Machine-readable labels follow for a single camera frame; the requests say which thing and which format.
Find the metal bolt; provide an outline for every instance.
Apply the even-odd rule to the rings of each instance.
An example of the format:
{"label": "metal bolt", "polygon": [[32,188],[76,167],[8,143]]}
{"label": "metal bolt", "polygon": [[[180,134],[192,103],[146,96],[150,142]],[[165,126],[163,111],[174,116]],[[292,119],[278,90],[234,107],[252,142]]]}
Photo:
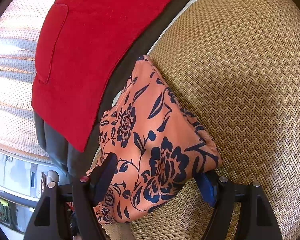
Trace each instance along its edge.
{"label": "metal bolt", "polygon": [[219,180],[220,180],[220,182],[222,182],[222,183],[226,183],[226,182],[228,181],[228,178],[225,177],[225,176],[220,176],[220,177],[219,177]]}
{"label": "metal bolt", "polygon": [[87,182],[89,180],[89,177],[88,176],[82,176],[81,178],[80,178],[80,181],[81,182]]}
{"label": "metal bolt", "polygon": [[252,182],[252,185],[255,187],[260,187],[260,182],[254,181],[254,182]]}
{"label": "metal bolt", "polygon": [[48,188],[54,188],[55,186],[56,186],[56,183],[54,181],[52,181],[48,184]]}

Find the black mount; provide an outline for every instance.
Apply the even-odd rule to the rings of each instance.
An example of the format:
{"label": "black mount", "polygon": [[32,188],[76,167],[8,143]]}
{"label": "black mount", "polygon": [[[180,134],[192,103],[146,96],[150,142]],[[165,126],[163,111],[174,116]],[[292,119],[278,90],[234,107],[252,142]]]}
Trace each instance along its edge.
{"label": "black mount", "polygon": [[[89,177],[58,186],[51,182],[43,192],[31,217],[24,240],[71,240],[66,202],[73,202],[82,240],[105,240],[93,212],[109,188],[117,168],[117,157],[108,154]],[[196,178],[203,199],[214,212],[202,240],[226,238],[235,202],[241,202],[235,240],[282,240],[271,205],[258,182],[241,185],[209,171]]]}

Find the red towel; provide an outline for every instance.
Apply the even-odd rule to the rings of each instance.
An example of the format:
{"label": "red towel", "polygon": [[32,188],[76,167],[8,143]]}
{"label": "red towel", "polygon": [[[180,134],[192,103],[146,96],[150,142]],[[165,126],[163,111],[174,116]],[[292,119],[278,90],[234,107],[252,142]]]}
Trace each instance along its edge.
{"label": "red towel", "polygon": [[83,151],[111,73],[170,0],[56,0],[35,55],[32,107]]}

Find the navy flower print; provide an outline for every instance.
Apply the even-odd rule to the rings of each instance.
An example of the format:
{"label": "navy flower print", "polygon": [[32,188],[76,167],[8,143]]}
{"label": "navy flower print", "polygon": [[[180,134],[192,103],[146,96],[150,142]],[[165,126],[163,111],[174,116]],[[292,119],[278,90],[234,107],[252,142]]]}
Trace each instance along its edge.
{"label": "navy flower print", "polygon": [[127,110],[121,114],[120,126],[117,131],[117,141],[121,142],[121,147],[127,146],[135,123],[136,109],[129,104]]}
{"label": "navy flower print", "polygon": [[111,189],[107,191],[104,202],[107,206],[114,207],[114,196]]}
{"label": "navy flower print", "polygon": [[177,104],[180,105],[179,101],[176,100],[176,96],[174,95],[174,92],[172,91],[172,89],[170,87],[167,88],[168,89],[168,95],[170,96],[170,102],[173,104]]}
{"label": "navy flower print", "polygon": [[110,214],[110,209],[108,208],[102,208],[101,210],[101,213],[102,213],[102,219],[106,222],[106,223],[113,223],[113,219],[112,219],[112,216]]}
{"label": "navy flower print", "polygon": [[153,147],[149,165],[150,177],[144,190],[144,197],[152,203],[160,198],[169,200],[173,198],[178,189],[184,185],[186,179],[185,168],[189,157],[181,152],[179,146],[173,149],[172,143],[164,137],[160,147]]}

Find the floral pattern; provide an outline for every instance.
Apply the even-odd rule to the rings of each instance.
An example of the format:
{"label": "floral pattern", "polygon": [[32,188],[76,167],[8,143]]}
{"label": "floral pattern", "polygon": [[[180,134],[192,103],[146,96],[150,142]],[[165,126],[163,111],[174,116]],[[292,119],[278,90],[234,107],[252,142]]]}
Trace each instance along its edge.
{"label": "floral pattern", "polygon": [[172,198],[173,194],[169,194],[172,186],[179,189],[184,184],[188,163],[189,157],[181,153],[181,148],[177,146],[173,149],[172,143],[164,137],[160,147],[153,147],[151,150],[151,178],[143,192],[145,199],[157,203],[160,197],[163,200]]}
{"label": "floral pattern", "polygon": [[129,104],[127,110],[121,114],[120,126],[118,128],[117,141],[121,142],[121,147],[127,146],[135,123],[136,109]]}
{"label": "floral pattern", "polygon": [[172,199],[188,179],[222,163],[212,137],[148,56],[138,59],[117,103],[104,113],[99,141],[95,166],[110,152],[118,158],[108,192],[94,208],[100,223],[140,218]]}

